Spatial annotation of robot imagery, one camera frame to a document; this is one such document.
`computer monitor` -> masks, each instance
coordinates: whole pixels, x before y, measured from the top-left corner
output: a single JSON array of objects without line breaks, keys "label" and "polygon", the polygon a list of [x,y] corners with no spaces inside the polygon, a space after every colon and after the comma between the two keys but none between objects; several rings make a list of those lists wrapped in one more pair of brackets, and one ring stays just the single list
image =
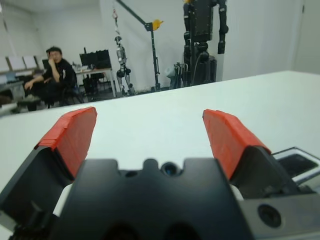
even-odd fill
[{"label": "computer monitor", "polygon": [[83,66],[96,66],[98,62],[98,56],[95,52],[80,54],[80,59]]},{"label": "computer monitor", "polygon": [[49,60],[48,59],[43,59],[42,63],[43,63],[44,69],[46,69],[46,70],[50,69],[50,64],[49,64]]},{"label": "computer monitor", "polygon": [[109,56],[109,50],[96,51],[97,55],[97,69],[111,68],[111,61]]}]

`yellow clamp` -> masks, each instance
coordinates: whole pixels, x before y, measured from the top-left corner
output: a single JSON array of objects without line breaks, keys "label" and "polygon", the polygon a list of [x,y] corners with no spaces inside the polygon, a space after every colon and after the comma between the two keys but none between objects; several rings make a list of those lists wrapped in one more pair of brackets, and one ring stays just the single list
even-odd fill
[{"label": "yellow clamp", "polygon": [[156,19],[153,21],[152,23],[152,29],[153,31],[157,30],[158,28],[160,28],[160,25],[163,23],[164,21],[160,21],[159,19]]}]

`ceiling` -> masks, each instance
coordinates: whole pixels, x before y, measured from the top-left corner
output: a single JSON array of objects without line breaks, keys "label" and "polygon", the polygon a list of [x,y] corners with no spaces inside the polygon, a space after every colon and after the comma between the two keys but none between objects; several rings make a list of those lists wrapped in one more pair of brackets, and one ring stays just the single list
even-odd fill
[{"label": "ceiling", "polygon": [[1,2],[31,13],[42,13],[96,4],[99,0],[2,0]]}]

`humanoid robot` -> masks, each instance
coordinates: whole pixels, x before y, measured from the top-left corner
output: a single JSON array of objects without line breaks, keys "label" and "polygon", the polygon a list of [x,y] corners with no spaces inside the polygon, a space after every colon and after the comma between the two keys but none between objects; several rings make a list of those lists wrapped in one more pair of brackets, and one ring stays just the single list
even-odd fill
[{"label": "humanoid robot", "polygon": [[129,96],[136,95],[135,88],[134,88],[133,84],[130,83],[131,70],[129,68],[127,68],[127,66],[126,66],[127,56],[126,56],[125,48],[121,44],[122,38],[120,36],[116,36],[114,40],[117,44],[116,55],[117,55],[118,61],[120,63],[120,69],[116,72],[116,79],[118,80],[122,95],[123,96],[126,95],[125,86],[123,85],[123,77],[124,77],[125,82],[129,88],[127,94]]}]

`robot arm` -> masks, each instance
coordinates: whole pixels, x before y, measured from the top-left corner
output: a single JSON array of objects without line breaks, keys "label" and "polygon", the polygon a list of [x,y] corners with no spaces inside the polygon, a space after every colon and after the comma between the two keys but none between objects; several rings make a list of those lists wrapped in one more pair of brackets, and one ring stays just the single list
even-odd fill
[{"label": "robot arm", "polygon": [[220,41],[218,45],[218,54],[224,54],[226,48],[226,34],[229,31],[227,26],[227,5],[226,0],[218,0],[219,4],[219,17],[220,17]]}]

